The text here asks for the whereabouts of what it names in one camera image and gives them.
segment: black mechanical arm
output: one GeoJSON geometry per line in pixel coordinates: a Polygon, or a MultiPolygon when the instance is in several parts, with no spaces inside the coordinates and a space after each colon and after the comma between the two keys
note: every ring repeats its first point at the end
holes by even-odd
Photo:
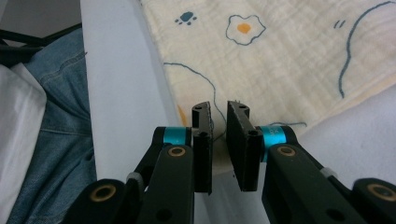
{"type": "MultiPolygon", "coordinates": [[[[257,190],[271,223],[396,223],[396,187],[367,178],[347,189],[288,126],[253,126],[249,108],[228,102],[227,147],[242,191],[257,190]]],[[[194,192],[212,192],[209,102],[192,108],[192,127],[158,127],[126,184],[99,180],[80,193],[64,223],[193,223],[194,192]]]]}

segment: white shirt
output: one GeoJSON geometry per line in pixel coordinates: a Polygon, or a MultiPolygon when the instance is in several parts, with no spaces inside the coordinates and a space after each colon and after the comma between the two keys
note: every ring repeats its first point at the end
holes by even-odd
{"type": "Polygon", "coordinates": [[[29,167],[47,96],[23,64],[0,65],[0,223],[6,223],[29,167]]]}

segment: brass screw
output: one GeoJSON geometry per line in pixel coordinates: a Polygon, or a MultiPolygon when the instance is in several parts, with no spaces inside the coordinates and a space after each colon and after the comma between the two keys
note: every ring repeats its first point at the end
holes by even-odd
{"type": "Polygon", "coordinates": [[[112,184],[105,184],[97,187],[90,195],[91,201],[101,203],[114,196],[117,189],[112,184]]]}
{"type": "Polygon", "coordinates": [[[380,184],[370,184],[367,189],[377,198],[388,202],[396,202],[396,192],[388,187],[380,184]]]}
{"type": "Polygon", "coordinates": [[[168,150],[168,154],[172,157],[181,157],[184,156],[184,154],[186,154],[186,149],[182,147],[171,147],[168,150]]]}
{"type": "Polygon", "coordinates": [[[284,156],[295,156],[296,155],[296,151],[294,149],[292,149],[291,147],[279,147],[277,149],[277,152],[279,152],[280,154],[284,155],[284,156]]]}

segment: cartoon paw print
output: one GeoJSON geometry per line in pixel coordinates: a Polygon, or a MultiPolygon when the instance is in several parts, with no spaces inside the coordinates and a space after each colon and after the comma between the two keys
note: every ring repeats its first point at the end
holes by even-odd
{"type": "Polygon", "coordinates": [[[197,17],[194,16],[194,14],[190,11],[183,13],[179,17],[179,19],[176,19],[175,22],[178,22],[179,25],[183,23],[187,23],[188,25],[191,25],[191,21],[195,21],[197,17]]]}

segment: person's leg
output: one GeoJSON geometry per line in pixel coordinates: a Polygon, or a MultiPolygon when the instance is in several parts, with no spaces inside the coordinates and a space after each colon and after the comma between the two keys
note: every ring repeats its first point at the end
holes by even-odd
{"type": "Polygon", "coordinates": [[[7,223],[59,223],[79,193],[96,180],[81,30],[45,47],[25,66],[48,101],[7,223]]]}

